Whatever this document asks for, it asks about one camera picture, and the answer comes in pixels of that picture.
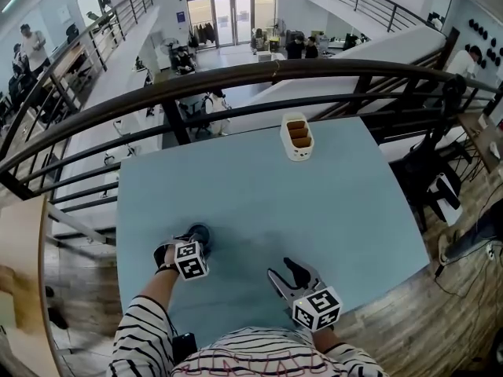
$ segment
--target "window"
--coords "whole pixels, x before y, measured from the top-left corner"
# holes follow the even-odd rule
[[[211,0],[192,0],[187,2],[189,6],[190,24],[193,28],[193,33],[199,40],[199,47],[212,47],[215,43],[201,38],[206,28],[206,24],[213,26],[213,16],[211,15]]]
[[[77,2],[86,27],[89,27],[102,15],[98,0],[78,0]]]
[[[255,28],[267,31],[268,36],[273,34],[275,3],[275,0],[255,0]]]

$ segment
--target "black and white striped sleeve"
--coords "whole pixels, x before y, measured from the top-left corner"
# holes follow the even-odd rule
[[[324,355],[343,364],[349,377],[388,377],[367,352],[346,343],[334,345]]]
[[[117,328],[107,376],[168,377],[172,339],[164,308],[151,298],[134,298]]]

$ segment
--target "black watch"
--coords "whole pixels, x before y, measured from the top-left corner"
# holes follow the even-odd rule
[[[168,269],[173,269],[173,271],[176,271],[177,273],[180,273],[180,271],[178,271],[178,268],[176,266],[176,264],[162,264],[159,269],[156,271],[156,274],[157,273],[160,273],[161,271],[167,271]]]

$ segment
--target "light blue table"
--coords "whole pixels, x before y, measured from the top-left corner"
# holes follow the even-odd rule
[[[197,142],[123,161],[117,214],[126,309],[156,270],[152,253],[195,221],[211,226],[210,275],[177,283],[170,315],[199,346],[250,325],[290,326],[268,267],[314,265],[344,311],[380,297],[428,264],[416,222],[360,119],[312,123],[305,162],[279,129]]]

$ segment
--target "person standing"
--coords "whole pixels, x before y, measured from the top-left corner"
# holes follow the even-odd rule
[[[318,57],[318,48],[316,47],[316,39],[313,36],[307,38],[306,59],[315,59]]]
[[[28,24],[21,25],[23,35],[22,50],[28,57],[30,69],[35,78],[44,71],[44,67],[50,66],[50,61],[46,53],[46,38],[41,31],[31,32]]]
[[[304,50],[304,37],[302,35],[297,35],[295,40],[291,41],[286,46],[287,58],[288,59],[302,59],[302,51]]]
[[[449,64],[446,72],[450,74],[459,74],[461,77],[468,79],[475,78],[475,63],[482,57],[482,52],[478,46],[472,46],[470,51],[460,50],[454,56],[454,59]]]

